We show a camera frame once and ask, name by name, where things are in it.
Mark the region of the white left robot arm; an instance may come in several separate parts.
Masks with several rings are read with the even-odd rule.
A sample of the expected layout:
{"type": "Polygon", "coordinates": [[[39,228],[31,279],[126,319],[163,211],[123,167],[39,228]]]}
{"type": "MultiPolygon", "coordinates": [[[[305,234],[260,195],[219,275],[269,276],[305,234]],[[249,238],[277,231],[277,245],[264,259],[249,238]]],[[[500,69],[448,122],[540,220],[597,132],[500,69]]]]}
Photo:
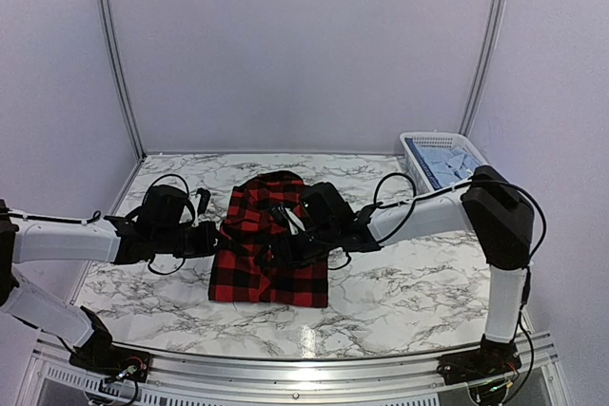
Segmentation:
{"type": "Polygon", "coordinates": [[[34,261],[152,262],[159,255],[188,260],[213,256],[220,233],[200,221],[188,193],[155,185],[125,216],[77,220],[1,208],[1,310],[69,343],[101,373],[120,364],[105,324],[91,311],[65,303],[28,280],[17,265],[34,261]]]}

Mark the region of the red black plaid shirt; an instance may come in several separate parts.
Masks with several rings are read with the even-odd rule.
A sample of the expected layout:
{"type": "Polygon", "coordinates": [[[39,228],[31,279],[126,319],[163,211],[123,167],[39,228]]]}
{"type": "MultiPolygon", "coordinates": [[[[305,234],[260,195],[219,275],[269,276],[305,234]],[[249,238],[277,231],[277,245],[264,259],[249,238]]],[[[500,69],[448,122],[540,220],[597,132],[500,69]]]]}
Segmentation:
{"type": "Polygon", "coordinates": [[[223,242],[215,254],[207,296],[215,302],[280,303],[308,308],[328,305],[327,259],[297,267],[280,263],[276,240],[289,229],[271,209],[282,204],[305,220],[300,207],[306,189],[297,174],[259,174],[232,189],[220,225],[223,242]]]}

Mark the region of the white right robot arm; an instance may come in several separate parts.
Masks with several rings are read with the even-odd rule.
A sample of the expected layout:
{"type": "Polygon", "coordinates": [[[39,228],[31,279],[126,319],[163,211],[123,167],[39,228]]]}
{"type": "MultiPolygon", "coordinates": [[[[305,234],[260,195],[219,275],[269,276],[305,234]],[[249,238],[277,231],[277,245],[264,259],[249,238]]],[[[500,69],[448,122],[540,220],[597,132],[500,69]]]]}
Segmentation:
{"type": "Polygon", "coordinates": [[[444,188],[359,209],[323,182],[303,193],[299,207],[302,216],[283,204],[272,211],[285,232],[272,236],[268,247],[282,266],[305,265],[335,249],[367,254],[423,239],[472,239],[490,268],[490,292],[485,344],[473,352],[471,366],[490,376],[508,360],[506,345],[528,300],[531,263],[547,235],[546,216],[523,187],[482,165],[444,188]]]}

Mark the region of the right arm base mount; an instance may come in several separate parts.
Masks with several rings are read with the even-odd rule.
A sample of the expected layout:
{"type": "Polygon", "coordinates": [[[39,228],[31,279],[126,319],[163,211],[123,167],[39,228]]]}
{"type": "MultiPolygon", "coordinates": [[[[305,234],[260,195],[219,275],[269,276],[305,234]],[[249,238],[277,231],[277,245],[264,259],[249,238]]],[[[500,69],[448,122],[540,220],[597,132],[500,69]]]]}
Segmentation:
{"type": "Polygon", "coordinates": [[[513,338],[508,342],[496,342],[483,335],[477,348],[441,356],[437,373],[446,385],[454,385],[514,374],[521,366],[520,355],[513,338]]]}

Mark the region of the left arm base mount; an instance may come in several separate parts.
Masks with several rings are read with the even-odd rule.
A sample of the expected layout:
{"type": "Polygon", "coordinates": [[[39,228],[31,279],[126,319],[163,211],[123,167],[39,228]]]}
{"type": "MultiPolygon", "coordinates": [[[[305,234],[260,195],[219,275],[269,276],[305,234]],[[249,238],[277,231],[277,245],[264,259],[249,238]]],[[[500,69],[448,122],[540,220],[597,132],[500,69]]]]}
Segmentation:
{"type": "Polygon", "coordinates": [[[145,382],[151,363],[151,354],[113,343],[105,329],[94,329],[81,345],[71,349],[69,363],[105,376],[105,383],[131,380],[145,382]]]}

